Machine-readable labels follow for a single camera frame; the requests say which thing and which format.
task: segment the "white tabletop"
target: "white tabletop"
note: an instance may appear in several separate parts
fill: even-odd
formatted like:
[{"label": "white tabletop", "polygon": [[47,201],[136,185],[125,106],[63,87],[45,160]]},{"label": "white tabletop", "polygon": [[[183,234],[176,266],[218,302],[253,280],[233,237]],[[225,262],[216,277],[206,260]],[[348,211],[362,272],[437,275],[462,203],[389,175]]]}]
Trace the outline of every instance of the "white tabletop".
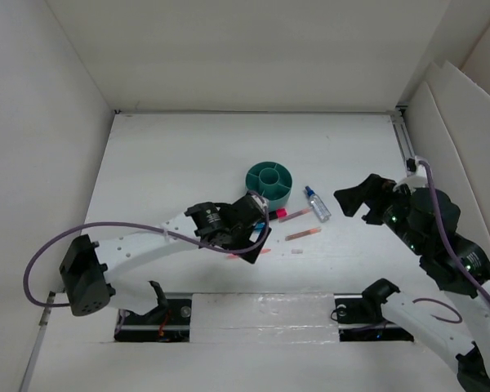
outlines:
[{"label": "white tabletop", "polygon": [[[302,190],[309,185],[327,204],[331,220],[320,224],[307,214],[274,222],[265,245],[272,251],[255,265],[205,250],[184,252],[134,270],[124,280],[135,285],[157,280],[166,292],[324,292],[317,298],[327,305],[330,293],[360,292],[385,277],[412,296],[443,299],[418,258],[388,229],[365,225],[362,212],[344,217],[332,196],[370,173],[396,180],[405,175],[387,115],[119,114],[87,221],[157,224],[195,203],[231,203],[245,191],[247,170],[262,161],[281,163],[291,172],[290,212],[307,206]],[[284,241],[287,234],[316,226],[323,231]],[[89,230],[94,240],[129,232]],[[233,309],[232,301],[232,296],[220,299],[210,319],[218,310]],[[294,319],[291,308],[286,311]],[[262,333],[254,343],[249,333],[201,330],[197,342],[185,344],[105,344],[113,341],[114,319],[110,309],[86,318],[53,311],[31,390],[460,390],[455,376],[423,345],[339,343],[329,319],[319,321],[327,324],[319,324],[318,344],[301,343],[307,338],[301,334],[266,341],[269,334]],[[322,344],[329,332],[330,341]]]}]

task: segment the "robotic arm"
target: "robotic arm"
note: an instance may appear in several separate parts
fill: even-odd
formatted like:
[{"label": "robotic arm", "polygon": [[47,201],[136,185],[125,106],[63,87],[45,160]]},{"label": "robotic arm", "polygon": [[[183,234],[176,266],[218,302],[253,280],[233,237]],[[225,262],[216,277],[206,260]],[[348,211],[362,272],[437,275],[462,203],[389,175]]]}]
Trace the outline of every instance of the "robotic arm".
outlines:
[{"label": "robotic arm", "polygon": [[94,243],[89,235],[77,237],[70,245],[60,275],[75,316],[95,313],[107,305],[129,309],[149,320],[160,319],[167,311],[167,298],[157,282],[149,282],[146,295],[116,287],[121,274],[172,253],[201,247],[235,251],[245,261],[256,262],[271,229],[265,225],[258,239],[250,240],[254,226],[267,222],[267,205],[257,195],[246,194],[233,204],[200,203],[153,231]]},{"label": "robotic arm", "polygon": [[[409,160],[409,169],[416,172],[418,163],[422,162]],[[457,374],[464,390],[490,391],[490,261],[481,247],[456,233],[459,207],[445,193],[432,188],[442,220],[439,227],[435,217],[437,206],[424,186],[425,180],[421,181],[420,176],[396,184],[371,174],[360,185],[338,190],[334,196],[346,216],[353,216],[362,204],[368,206],[369,211],[362,218],[367,224],[386,225],[421,257],[420,267],[452,300],[473,339],[451,331],[414,306],[408,296],[386,279],[364,290],[359,306],[372,320],[391,321],[416,336]],[[462,267],[443,243],[443,234]]]}]

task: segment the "green organizer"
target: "green organizer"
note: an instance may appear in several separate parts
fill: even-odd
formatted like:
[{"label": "green organizer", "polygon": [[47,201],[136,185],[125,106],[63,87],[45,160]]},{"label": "green organizer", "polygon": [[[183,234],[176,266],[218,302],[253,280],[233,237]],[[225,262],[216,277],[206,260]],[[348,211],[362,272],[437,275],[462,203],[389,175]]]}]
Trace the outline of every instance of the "green organizer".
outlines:
[{"label": "green organizer", "polygon": [[262,162],[251,167],[245,177],[249,190],[269,200],[269,211],[275,211],[287,204],[291,194],[292,176],[282,165],[276,162]]}]

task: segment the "small bottle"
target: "small bottle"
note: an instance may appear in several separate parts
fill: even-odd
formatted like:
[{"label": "small bottle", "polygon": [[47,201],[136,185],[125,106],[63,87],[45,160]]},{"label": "small bottle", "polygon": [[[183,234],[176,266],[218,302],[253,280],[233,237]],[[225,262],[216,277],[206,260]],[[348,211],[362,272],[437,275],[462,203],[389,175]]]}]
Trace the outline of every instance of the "small bottle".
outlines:
[{"label": "small bottle", "polygon": [[309,187],[305,187],[305,192],[307,193],[307,198],[309,198],[309,203],[314,209],[314,212],[318,216],[321,222],[326,222],[330,218],[330,211],[325,206],[325,203],[321,200],[321,198],[314,193],[314,191]]}]

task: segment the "white table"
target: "white table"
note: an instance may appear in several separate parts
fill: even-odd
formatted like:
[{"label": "white table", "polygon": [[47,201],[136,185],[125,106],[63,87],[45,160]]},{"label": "white table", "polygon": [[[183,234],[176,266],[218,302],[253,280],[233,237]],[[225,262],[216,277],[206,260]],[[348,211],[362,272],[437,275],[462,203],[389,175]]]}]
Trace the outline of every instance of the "white table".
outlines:
[{"label": "white table", "polygon": [[[195,203],[233,202],[245,190],[247,170],[265,160],[281,163],[292,174],[290,212],[307,205],[302,190],[310,185],[329,207],[331,220],[319,224],[307,214],[274,222],[265,245],[272,251],[255,265],[202,250],[134,270],[123,278],[126,283],[153,279],[165,292],[253,296],[360,292],[385,277],[413,296],[444,299],[417,257],[388,229],[365,225],[361,212],[344,217],[332,196],[370,173],[396,180],[404,176],[387,115],[119,114],[87,222],[156,224]],[[320,234],[283,240],[318,225]],[[128,232],[88,231],[94,239]],[[294,255],[293,248],[303,253]],[[221,303],[222,309],[232,308],[228,297]],[[421,344],[339,343],[329,320],[330,340],[314,342],[322,344],[303,344],[300,337],[272,344],[250,339],[215,343],[214,334],[198,343],[104,344],[113,340],[114,319],[113,310],[87,318],[54,311],[31,390],[460,390],[455,376]]]}]

